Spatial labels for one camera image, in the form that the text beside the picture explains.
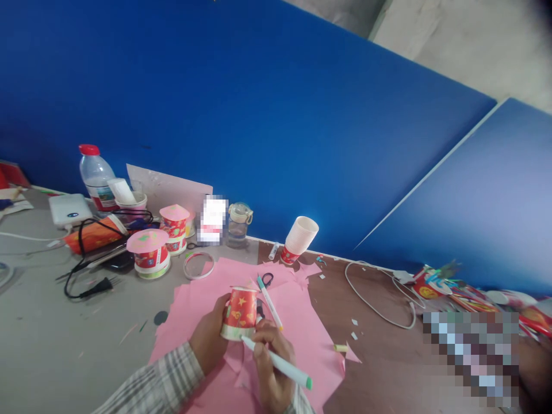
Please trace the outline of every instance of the person's right hand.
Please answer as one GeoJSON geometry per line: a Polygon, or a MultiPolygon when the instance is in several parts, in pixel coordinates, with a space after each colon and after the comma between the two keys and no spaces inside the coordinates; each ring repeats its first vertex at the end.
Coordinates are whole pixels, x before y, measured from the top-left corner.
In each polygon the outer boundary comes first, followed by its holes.
{"type": "Polygon", "coordinates": [[[295,387],[292,379],[275,370],[268,349],[295,365],[293,345],[278,330],[272,321],[263,319],[251,337],[255,344],[253,352],[259,375],[260,403],[267,413],[281,414],[292,403],[295,387]]]}

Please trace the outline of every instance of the small glass bottle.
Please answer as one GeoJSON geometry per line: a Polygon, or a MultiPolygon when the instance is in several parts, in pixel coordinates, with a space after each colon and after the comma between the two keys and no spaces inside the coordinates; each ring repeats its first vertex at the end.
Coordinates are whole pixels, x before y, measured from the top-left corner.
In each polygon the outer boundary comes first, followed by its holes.
{"type": "Polygon", "coordinates": [[[253,220],[253,210],[242,202],[230,204],[228,209],[228,247],[240,248],[246,243],[247,228],[253,220]]]}

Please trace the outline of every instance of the water bottle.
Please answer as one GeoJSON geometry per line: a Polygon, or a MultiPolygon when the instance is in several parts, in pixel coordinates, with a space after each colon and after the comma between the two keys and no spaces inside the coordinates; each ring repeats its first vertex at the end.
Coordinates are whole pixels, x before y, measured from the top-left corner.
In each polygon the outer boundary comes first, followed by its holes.
{"type": "Polygon", "coordinates": [[[80,160],[80,176],[85,182],[90,198],[100,212],[117,210],[115,197],[109,188],[108,180],[115,178],[113,170],[105,159],[99,155],[96,145],[79,145],[82,159],[80,160]]]}
{"type": "Polygon", "coordinates": [[[247,228],[253,220],[253,210],[245,203],[230,204],[228,209],[228,247],[240,248],[246,245],[247,228]]]}

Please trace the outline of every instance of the white marker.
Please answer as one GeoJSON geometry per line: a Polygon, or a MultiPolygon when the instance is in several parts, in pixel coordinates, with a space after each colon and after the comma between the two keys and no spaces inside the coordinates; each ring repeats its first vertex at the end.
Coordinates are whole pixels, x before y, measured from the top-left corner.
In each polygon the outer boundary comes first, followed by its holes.
{"type": "MultiPolygon", "coordinates": [[[[251,351],[254,350],[255,342],[243,335],[241,336],[241,340],[251,351]]],[[[312,379],[307,374],[272,351],[269,351],[269,355],[272,360],[272,365],[274,365],[282,374],[288,378],[291,378],[299,385],[312,390],[312,379]]]]}
{"type": "Polygon", "coordinates": [[[257,274],[257,283],[259,284],[260,290],[263,293],[264,298],[266,299],[266,303],[270,308],[270,312],[272,312],[272,316],[274,316],[274,322],[276,322],[276,326],[280,331],[283,331],[282,321],[280,320],[280,317],[276,312],[276,308],[274,307],[274,304],[270,299],[269,293],[266,291],[266,287],[265,287],[265,284],[263,283],[263,279],[261,279],[258,274],[257,274]]]}
{"type": "Polygon", "coordinates": [[[274,243],[274,247],[272,248],[269,254],[269,260],[274,260],[274,258],[276,257],[276,252],[278,251],[278,247],[280,247],[280,244],[277,242],[274,243]]]}

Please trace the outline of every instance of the white cup stack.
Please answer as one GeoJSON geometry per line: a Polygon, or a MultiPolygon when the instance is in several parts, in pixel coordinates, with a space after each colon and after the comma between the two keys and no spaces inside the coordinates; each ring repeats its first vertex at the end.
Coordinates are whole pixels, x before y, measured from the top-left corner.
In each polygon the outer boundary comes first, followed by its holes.
{"type": "Polygon", "coordinates": [[[319,226],[309,217],[299,216],[286,238],[285,250],[292,255],[300,256],[309,248],[318,233],[319,226]]]}

